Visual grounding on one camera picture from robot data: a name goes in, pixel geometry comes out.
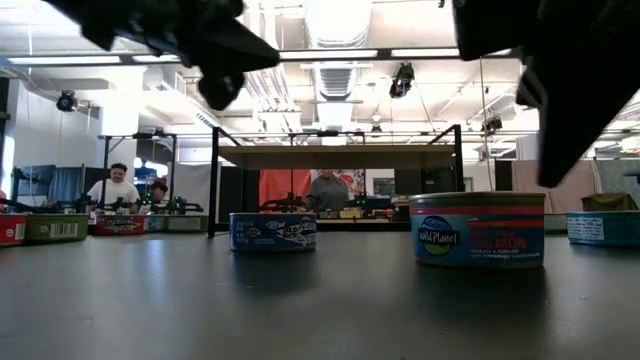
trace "dark gray table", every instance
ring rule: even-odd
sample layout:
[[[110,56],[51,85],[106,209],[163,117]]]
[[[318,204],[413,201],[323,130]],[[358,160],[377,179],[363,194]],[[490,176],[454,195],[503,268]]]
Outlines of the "dark gray table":
[[[546,256],[425,267],[408,233],[280,256],[167,235],[0,250],[0,359],[640,357],[640,253],[549,238]]]

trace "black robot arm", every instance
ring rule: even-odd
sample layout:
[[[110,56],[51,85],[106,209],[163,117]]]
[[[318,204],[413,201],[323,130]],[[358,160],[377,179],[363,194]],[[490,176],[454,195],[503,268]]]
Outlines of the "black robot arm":
[[[538,183],[557,186],[640,87],[640,1],[450,3],[463,60],[514,49],[527,65],[516,101],[540,111]]]
[[[209,106],[226,108],[244,85],[244,72],[276,66],[278,52],[235,20],[241,0],[45,0],[104,50],[116,36],[145,44],[159,56],[176,54],[198,66],[198,88]]]

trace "man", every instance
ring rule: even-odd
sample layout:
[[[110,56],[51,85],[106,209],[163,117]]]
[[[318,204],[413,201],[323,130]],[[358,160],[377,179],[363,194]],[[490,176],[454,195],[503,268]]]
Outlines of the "man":
[[[149,186],[149,192],[153,195],[153,201],[159,203],[167,203],[169,202],[169,189],[167,185],[161,183],[160,181],[154,181],[151,186]]]
[[[335,176],[334,169],[320,170],[320,176],[311,183],[305,208],[313,211],[342,210],[349,201],[347,184]]]
[[[127,166],[124,164],[116,163],[111,165],[109,172],[110,178],[107,179],[107,190],[104,197],[105,205],[113,204],[118,201],[118,198],[122,198],[123,202],[135,203],[140,199],[138,189],[133,184],[124,181],[125,175],[127,175]],[[91,190],[87,193],[93,201],[100,201],[102,196],[102,181],[98,181]],[[137,212],[137,205],[131,207],[131,212]]]

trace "fluorescent light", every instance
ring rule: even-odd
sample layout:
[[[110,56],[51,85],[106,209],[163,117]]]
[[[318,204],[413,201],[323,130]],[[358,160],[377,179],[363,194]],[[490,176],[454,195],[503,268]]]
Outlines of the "fluorescent light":
[[[511,54],[511,49],[496,51],[489,55],[509,55],[509,54]]]
[[[27,56],[7,59],[14,65],[119,64],[118,56]]]
[[[135,55],[132,56],[133,61],[135,62],[143,62],[143,63],[162,63],[162,62],[180,62],[180,57],[178,55]]]
[[[320,70],[320,69],[372,69],[373,64],[342,64],[342,63],[313,63],[313,64],[300,64],[302,70]]]
[[[296,59],[345,59],[345,58],[375,58],[378,50],[309,50],[309,51],[281,51],[280,58]]]
[[[458,52],[457,48],[391,50],[391,57],[438,57],[438,56],[460,56],[460,52]]]

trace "spotlight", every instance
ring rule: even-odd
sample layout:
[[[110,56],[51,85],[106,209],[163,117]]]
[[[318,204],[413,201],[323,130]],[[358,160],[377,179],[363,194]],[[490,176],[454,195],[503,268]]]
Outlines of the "spotlight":
[[[373,126],[371,127],[371,132],[372,133],[382,132],[382,128],[380,127],[380,124],[373,124]]]
[[[78,110],[78,99],[75,97],[75,92],[72,90],[64,90],[58,102],[56,102],[56,107],[62,112],[74,112]]]
[[[489,118],[486,123],[482,124],[482,132],[486,132],[489,136],[502,129],[502,119],[499,116]]]
[[[391,89],[389,89],[389,96],[393,99],[401,98],[411,90],[411,82],[415,79],[413,72],[413,66],[410,63],[403,63],[398,68],[398,71],[393,76],[393,82],[391,83]]]

